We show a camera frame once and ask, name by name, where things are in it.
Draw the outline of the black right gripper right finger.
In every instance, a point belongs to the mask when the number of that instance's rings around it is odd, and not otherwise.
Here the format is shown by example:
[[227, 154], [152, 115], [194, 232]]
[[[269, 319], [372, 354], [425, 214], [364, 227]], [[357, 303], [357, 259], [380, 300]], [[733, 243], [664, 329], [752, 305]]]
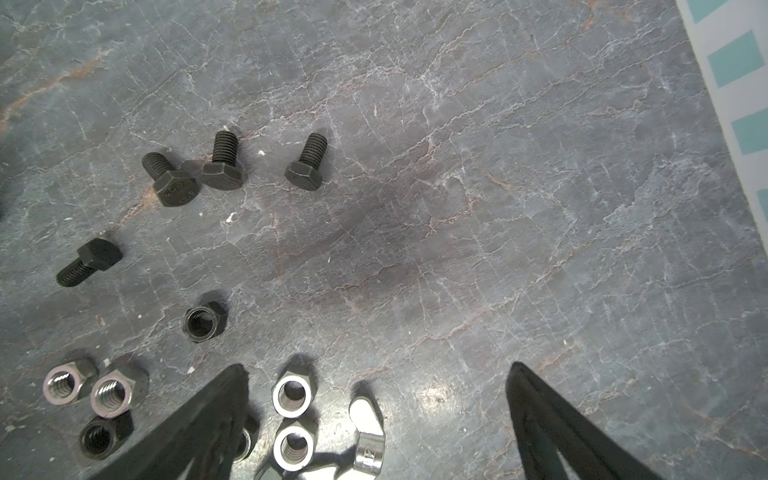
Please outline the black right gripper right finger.
[[525, 477], [657, 479], [522, 362], [511, 365], [506, 398]]

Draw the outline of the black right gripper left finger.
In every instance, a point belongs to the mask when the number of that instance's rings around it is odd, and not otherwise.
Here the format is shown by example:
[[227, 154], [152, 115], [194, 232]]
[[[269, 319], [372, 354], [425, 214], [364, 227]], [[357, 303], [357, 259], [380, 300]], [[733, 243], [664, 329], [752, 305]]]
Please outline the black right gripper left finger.
[[95, 479], [228, 479], [248, 416], [248, 373], [225, 368]]

